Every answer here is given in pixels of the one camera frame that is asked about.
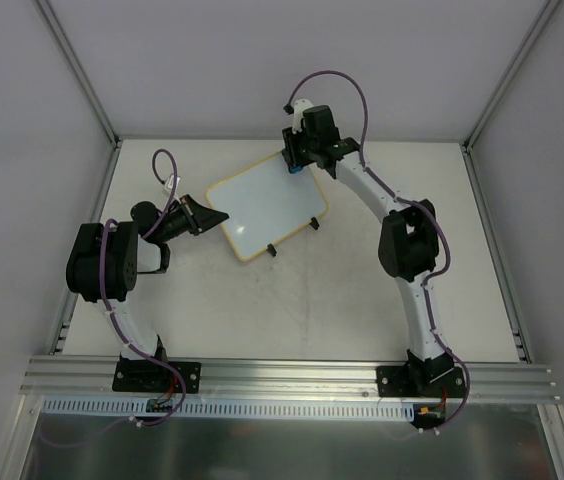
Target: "black mounting bracket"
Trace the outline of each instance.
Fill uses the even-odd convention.
[[[352,138],[340,138],[331,109],[320,105],[302,113],[301,132],[293,133],[291,127],[282,130],[284,150],[282,155],[289,173],[297,173],[316,163],[335,178],[335,166],[345,155],[358,151],[360,146]]]
[[[151,202],[137,203],[131,209],[131,218],[137,223],[140,235],[146,235],[159,216],[160,211]],[[185,232],[197,236],[227,218],[229,216],[226,213],[202,206],[190,195],[184,195],[179,201],[173,201],[162,223],[146,238],[146,241],[160,245]]]
[[[154,358],[167,362],[168,358],[162,342],[159,340],[158,342]],[[168,361],[168,363],[182,375],[187,395],[198,393],[202,364],[178,361]],[[115,366],[111,389],[114,392],[164,393],[171,386],[172,378],[173,374],[166,368],[148,360],[129,360],[120,357]],[[175,385],[174,393],[182,393],[182,385],[179,382]]]
[[[460,367],[441,376],[429,384],[417,384],[409,372],[409,363],[401,366],[381,365],[375,370],[378,395],[381,398],[430,397],[463,398],[466,392],[464,375]]]

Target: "metal frame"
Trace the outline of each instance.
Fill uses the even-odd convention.
[[[42,407],[42,396],[21,395],[17,412],[0,446],[0,480],[18,480],[32,467],[28,455]]]
[[[473,130],[471,130],[471,134],[464,143],[469,153],[471,153],[475,143],[478,141],[478,138],[480,138],[480,135],[491,121],[491,118],[497,111],[498,106],[504,100],[504,96],[513,83],[513,80],[515,80],[518,73],[526,63],[533,47],[553,18],[553,14],[557,11],[561,3],[562,0],[546,0],[544,2],[540,12],[537,17],[535,17],[533,24],[529,28],[524,39],[522,39],[522,43],[520,43],[520,46],[513,55],[509,65],[506,67],[504,74],[491,94],[484,110],[482,110],[478,121],[473,127]]]
[[[522,361],[533,361],[534,356],[531,341],[519,307],[519,301],[517,295],[515,294],[515,289],[511,285],[511,276],[508,268],[506,268],[504,255],[493,228],[489,208],[476,171],[475,161],[473,156],[468,153],[464,147],[462,148],[462,154],[464,156],[464,164],[466,166],[469,182],[471,184],[471,188],[473,189],[475,203],[478,207],[480,221],[482,222],[482,229],[484,230],[484,234],[486,236],[486,243],[489,247],[489,252],[491,253],[491,260],[493,261],[495,275],[498,279],[500,292],[502,293],[504,307],[506,309],[507,316],[509,317],[509,322],[511,322],[511,330],[516,340],[516,344],[519,343],[518,348],[520,351],[518,353],[520,359]]]
[[[91,213],[86,220],[87,222],[93,223],[100,220],[102,210],[104,210],[104,203],[106,202],[106,197],[109,194],[109,188],[111,187],[111,181],[113,180],[113,174],[115,173],[115,167],[118,164],[121,148],[122,143],[119,142],[109,154],[106,168],[104,169],[104,174],[102,175],[102,182],[100,183],[98,195],[95,198],[93,207],[91,208]],[[68,288],[65,288],[61,300],[60,314],[58,315],[57,321],[58,323],[54,330],[53,337],[47,343],[47,345],[50,345],[48,349],[50,355],[62,353],[64,340],[69,332],[71,317],[73,316],[73,310],[75,310],[75,304],[77,301],[78,296],[75,293],[71,293]]]
[[[106,114],[66,31],[61,25],[51,0],[33,0],[41,18],[58,45],[72,75],[78,82],[106,138],[113,147],[102,185],[89,221],[97,221],[104,207],[111,179],[120,153],[120,137]],[[476,173],[473,147],[503,101],[511,83],[529,57],[538,38],[552,19],[561,0],[546,0],[520,47],[498,82],[487,105],[478,118],[463,150],[467,173],[489,245],[502,296],[514,337],[520,348],[519,364],[470,364],[472,390],[469,401],[479,404],[535,404],[544,426],[547,445],[559,478],[564,478],[564,410],[560,403],[551,370],[530,362],[533,352],[515,292],[510,285],[506,262],[498,246],[488,206]],[[33,437],[45,395],[90,395],[94,398],[128,398],[128,394],[111,391],[115,357],[62,356],[63,339],[68,333],[76,296],[65,292],[58,328],[50,355],[33,357],[21,386],[15,421],[0,449],[0,479],[19,478],[27,467],[27,450]],[[423,399],[381,400],[375,385],[375,368],[385,362],[303,362],[266,360],[202,360],[202,388],[198,398],[214,400],[340,402],[367,405],[369,401],[422,402]]]
[[[109,143],[113,147],[117,147],[118,144],[118,135],[115,133],[113,125],[111,124],[111,120],[109,120],[109,116],[104,111],[104,107],[100,102],[95,90],[93,89],[93,85],[87,76],[80,59],[78,58],[73,46],[71,45],[71,41],[62,27],[60,20],[58,19],[55,10],[51,6],[51,2],[49,0],[33,0],[33,3],[37,7],[40,15],[42,16],[42,20],[46,24],[49,29],[49,32],[53,36],[53,40],[57,44],[64,57],[64,60],[67,62],[67,65],[71,69],[71,73],[75,77],[78,82],[78,85],[82,89],[82,93],[86,97],[95,118],[100,123],[100,127],[104,132],[104,135],[109,140]]]
[[[564,479],[564,407],[562,405],[538,405],[553,467],[560,479]]]
[[[35,356],[29,362],[21,393],[129,396],[111,390],[117,360],[117,357]],[[401,362],[194,360],[202,363],[198,396],[232,400],[380,401],[375,369],[380,365],[402,365]],[[560,401],[551,370],[544,365],[473,363],[469,364],[469,370],[472,403],[553,405]],[[431,399],[396,400],[422,403]]]

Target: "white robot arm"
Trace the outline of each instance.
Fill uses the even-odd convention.
[[[168,388],[170,374],[147,357],[163,364],[168,357],[151,325],[142,315],[133,314],[130,299],[137,277],[166,272],[171,257],[167,241],[184,232],[197,236],[229,217],[199,205],[189,195],[168,204],[164,212],[150,202],[140,202],[131,217],[129,222],[109,220],[106,235],[100,223],[81,225],[66,280],[69,290],[95,304],[120,341],[113,390],[162,392]]]
[[[421,208],[434,217],[433,205],[428,200],[418,202],[420,209],[405,205],[399,201],[405,200],[403,194],[396,196],[375,174],[370,174],[360,158],[357,142],[340,138],[329,107],[316,107],[300,99],[285,110],[294,116],[293,126],[282,132],[289,173],[315,163],[349,187],[382,224],[378,256],[385,271],[395,278],[404,302],[409,329],[409,376],[419,387],[433,384],[454,370],[453,358],[443,348],[446,342],[442,333],[439,327],[432,329],[428,312],[430,306],[432,316],[437,318],[433,285],[427,284],[425,278],[435,268],[439,247],[435,228]]]

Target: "whiteboard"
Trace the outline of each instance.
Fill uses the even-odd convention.
[[[327,211],[311,170],[289,174],[281,153],[209,187],[205,196],[211,208],[229,214],[222,230],[243,262]]]
[[[206,189],[246,168],[282,141],[126,140],[103,219],[129,218],[141,200],[166,196],[151,172],[151,155],[170,149],[182,177],[180,195],[203,202]],[[467,177],[460,147],[434,143],[369,143],[378,174],[405,195],[436,207],[453,254],[436,283],[439,323],[454,351],[473,362],[517,362],[511,328]],[[168,161],[159,162],[161,176]],[[169,243],[164,275],[145,275],[136,306],[182,357],[386,360],[406,359],[407,327],[395,281],[377,258],[380,224],[327,173],[314,171],[328,199],[320,229],[302,229],[278,245],[278,255],[243,263],[220,228]],[[104,319],[81,299],[64,353],[117,355]]]

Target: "white table surface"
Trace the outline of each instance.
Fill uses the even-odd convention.
[[[141,200],[161,208],[167,197],[151,171],[158,148],[177,159],[178,194],[206,203],[207,187],[282,147],[282,141],[261,140],[126,140],[102,219],[128,220]],[[467,361],[517,362],[459,146],[370,142],[366,155],[403,194],[435,205],[453,259],[451,270],[436,283],[438,322],[451,347]],[[166,158],[159,162],[164,177],[168,165]],[[402,301],[377,258],[380,224],[345,186],[326,172],[316,176],[329,211],[317,232],[308,227],[281,242],[276,258],[260,255],[243,263],[222,229],[215,228],[172,240],[168,272],[139,278],[132,301],[170,356],[406,358]],[[104,318],[78,299],[64,354],[118,353]]]

